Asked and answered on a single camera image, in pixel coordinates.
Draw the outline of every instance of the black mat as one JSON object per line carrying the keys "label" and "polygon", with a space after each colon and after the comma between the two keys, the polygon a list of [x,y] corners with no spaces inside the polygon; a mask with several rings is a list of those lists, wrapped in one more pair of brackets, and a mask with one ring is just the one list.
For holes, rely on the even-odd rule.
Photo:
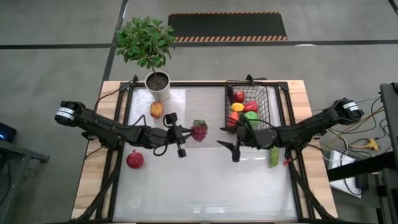
{"label": "black mat", "polygon": [[177,42],[287,40],[279,12],[178,12],[169,25]]}

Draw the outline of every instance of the wire basket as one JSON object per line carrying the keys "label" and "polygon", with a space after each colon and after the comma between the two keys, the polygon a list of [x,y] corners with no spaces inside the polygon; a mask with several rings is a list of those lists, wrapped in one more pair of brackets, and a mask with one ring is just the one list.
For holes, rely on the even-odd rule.
{"label": "wire basket", "polygon": [[[256,101],[257,106],[259,109],[258,112],[258,117],[260,120],[267,121],[268,123],[271,123],[271,116],[270,116],[270,111],[269,111],[269,99],[268,99],[268,86],[265,85],[256,85],[250,84],[250,83],[237,83],[234,81],[227,81],[225,83],[225,94],[224,94],[224,100],[225,100],[225,126],[227,127],[228,123],[228,117],[229,114],[232,112],[231,109],[231,103],[229,102],[228,95],[227,95],[227,86],[232,85],[234,93],[237,91],[243,91],[244,92],[244,101],[242,104],[248,103],[250,101]],[[265,122],[260,122],[256,127],[253,127],[253,129],[265,129],[268,128],[269,125],[266,124]]]}

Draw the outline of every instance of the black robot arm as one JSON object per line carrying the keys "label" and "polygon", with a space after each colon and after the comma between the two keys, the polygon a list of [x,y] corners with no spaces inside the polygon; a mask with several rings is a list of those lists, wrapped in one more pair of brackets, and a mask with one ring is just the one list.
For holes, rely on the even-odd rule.
{"label": "black robot arm", "polygon": [[123,142],[132,146],[155,149],[168,144],[177,144],[178,156],[185,157],[185,150],[181,144],[185,143],[191,134],[190,129],[177,126],[177,114],[171,113],[164,116],[164,120],[169,126],[168,130],[152,128],[147,125],[126,126],[112,119],[101,116],[91,109],[87,109],[83,103],[75,101],[62,101],[61,108],[55,115],[57,123],[79,127],[86,132],[83,136],[97,136],[100,143],[113,148],[122,148]]}
{"label": "black robot arm", "polygon": [[235,127],[221,128],[223,131],[236,133],[236,145],[218,142],[232,152],[234,162],[239,162],[240,145],[256,147],[257,149],[270,149],[274,146],[302,149],[314,135],[325,134],[328,128],[336,124],[354,124],[361,119],[363,114],[363,111],[354,101],[343,98],[336,100],[321,113],[291,126],[275,127],[269,124],[270,127],[267,129],[253,130],[249,120],[245,116],[240,116]]}

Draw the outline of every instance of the yellow pepper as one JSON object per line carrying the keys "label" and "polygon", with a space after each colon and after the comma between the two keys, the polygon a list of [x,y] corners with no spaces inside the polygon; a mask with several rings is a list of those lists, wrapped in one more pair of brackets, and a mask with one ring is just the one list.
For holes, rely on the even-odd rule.
{"label": "yellow pepper", "polygon": [[231,109],[235,112],[241,112],[244,109],[244,105],[241,103],[233,103]]}

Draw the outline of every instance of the pomegranate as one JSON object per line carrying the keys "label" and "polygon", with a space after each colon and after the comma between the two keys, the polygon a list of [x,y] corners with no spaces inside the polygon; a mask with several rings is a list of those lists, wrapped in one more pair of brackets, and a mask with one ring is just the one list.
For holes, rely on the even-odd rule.
{"label": "pomegranate", "polygon": [[138,169],[144,164],[144,156],[140,152],[132,151],[126,159],[127,165],[132,169]]}

